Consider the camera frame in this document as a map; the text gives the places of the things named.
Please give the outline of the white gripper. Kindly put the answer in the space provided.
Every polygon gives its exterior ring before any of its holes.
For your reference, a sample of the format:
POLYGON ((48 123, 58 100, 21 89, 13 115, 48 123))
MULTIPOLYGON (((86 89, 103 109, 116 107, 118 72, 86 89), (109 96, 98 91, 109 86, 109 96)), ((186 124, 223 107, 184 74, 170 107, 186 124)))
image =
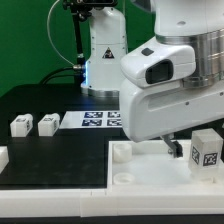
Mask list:
POLYGON ((126 136, 134 142, 161 137, 174 158, 183 156, 171 134, 224 118, 224 80, 199 89, 177 83, 140 88, 125 80, 120 90, 120 113, 126 136))

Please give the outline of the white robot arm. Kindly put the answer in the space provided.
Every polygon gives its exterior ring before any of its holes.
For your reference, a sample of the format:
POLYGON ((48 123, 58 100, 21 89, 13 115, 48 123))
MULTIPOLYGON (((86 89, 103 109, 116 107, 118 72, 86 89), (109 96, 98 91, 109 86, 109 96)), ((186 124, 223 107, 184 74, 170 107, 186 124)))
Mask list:
POLYGON ((128 53, 116 0, 81 0, 92 15, 82 88, 118 96, 126 136, 160 137, 224 117, 224 0, 131 0, 156 15, 155 36, 128 53))

